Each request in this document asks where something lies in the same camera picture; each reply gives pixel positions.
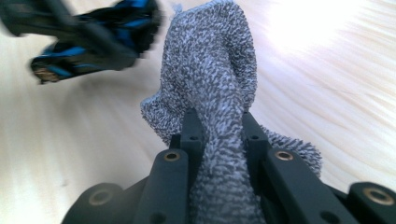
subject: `wood grain surface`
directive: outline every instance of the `wood grain surface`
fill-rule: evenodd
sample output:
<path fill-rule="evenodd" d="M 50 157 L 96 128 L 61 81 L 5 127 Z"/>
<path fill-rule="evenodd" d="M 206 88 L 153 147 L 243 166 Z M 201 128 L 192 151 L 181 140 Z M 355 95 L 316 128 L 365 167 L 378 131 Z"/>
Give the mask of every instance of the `wood grain surface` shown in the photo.
<path fill-rule="evenodd" d="M 75 13 L 114 3 L 65 2 Z M 53 39 L 12 37 L 1 24 L 0 223 L 60 223 L 85 189 L 127 188 L 149 174 L 165 145 L 139 103 L 159 88 L 164 36 L 179 2 L 188 9 L 205 1 L 160 1 L 164 25 L 136 66 L 43 86 L 28 63 Z M 331 186 L 373 181 L 396 190 L 396 3 L 236 2 L 257 53 L 258 122 L 317 146 Z"/>

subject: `black plastic part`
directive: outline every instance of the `black plastic part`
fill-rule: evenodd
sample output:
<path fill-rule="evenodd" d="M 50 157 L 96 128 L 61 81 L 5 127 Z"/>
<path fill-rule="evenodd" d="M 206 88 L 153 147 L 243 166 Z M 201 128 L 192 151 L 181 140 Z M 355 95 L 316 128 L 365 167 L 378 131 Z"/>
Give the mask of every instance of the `black plastic part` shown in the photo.
<path fill-rule="evenodd" d="M 275 186 L 289 224 L 358 223 L 298 154 L 273 148 L 262 166 Z"/>
<path fill-rule="evenodd" d="M 60 0 L 1 0 L 0 17 L 15 36 L 66 36 L 78 25 Z"/>
<path fill-rule="evenodd" d="M 188 110 L 183 119 L 180 149 L 189 155 L 189 188 L 198 175 L 204 156 L 204 131 L 195 109 Z"/>
<path fill-rule="evenodd" d="M 115 184 L 99 184 L 85 190 L 69 209 L 62 224 L 110 224 L 120 211 L 123 190 Z"/>
<path fill-rule="evenodd" d="M 134 223 L 188 223 L 188 155 L 180 149 L 159 153 L 140 198 Z"/>
<path fill-rule="evenodd" d="M 267 135 L 259 123 L 249 112 L 242 117 L 245 150 L 247 152 L 247 169 L 250 175 L 250 185 L 256 194 L 260 194 L 259 166 L 266 152 L 271 149 Z"/>
<path fill-rule="evenodd" d="M 396 223 L 396 193 L 377 184 L 353 184 L 346 198 L 346 206 L 362 224 Z"/>

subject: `gray knit sock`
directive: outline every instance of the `gray knit sock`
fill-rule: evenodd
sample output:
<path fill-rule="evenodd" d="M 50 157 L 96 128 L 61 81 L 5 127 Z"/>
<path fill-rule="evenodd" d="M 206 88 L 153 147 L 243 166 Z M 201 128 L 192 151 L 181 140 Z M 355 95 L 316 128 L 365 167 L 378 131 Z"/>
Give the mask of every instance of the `gray knit sock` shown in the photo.
<path fill-rule="evenodd" d="M 178 12 L 172 20 L 161 87 L 141 109 L 167 145 L 172 134 L 181 132 L 187 109 L 195 108 L 203 124 L 205 153 L 190 192 L 191 223 L 264 223 L 241 141 L 243 111 L 250 108 L 257 88 L 256 69 L 247 20 L 233 1 L 215 0 Z M 270 134 L 270 140 L 279 144 L 277 136 Z M 296 145 L 288 140 L 282 146 Z M 319 157 L 310 156 L 317 151 L 300 149 L 318 172 Z"/>

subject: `blurred object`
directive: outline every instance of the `blurred object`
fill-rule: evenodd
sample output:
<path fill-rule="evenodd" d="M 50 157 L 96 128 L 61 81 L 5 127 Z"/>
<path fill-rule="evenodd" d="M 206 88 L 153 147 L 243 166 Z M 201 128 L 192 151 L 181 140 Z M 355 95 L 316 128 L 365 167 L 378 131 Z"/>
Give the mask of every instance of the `blurred object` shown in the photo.
<path fill-rule="evenodd" d="M 71 16 L 61 1 L 3 1 L 1 19 L 16 36 L 58 40 L 32 60 L 41 83 L 130 67 L 149 49 L 161 23 L 154 0 L 123 0 L 114 7 Z"/>

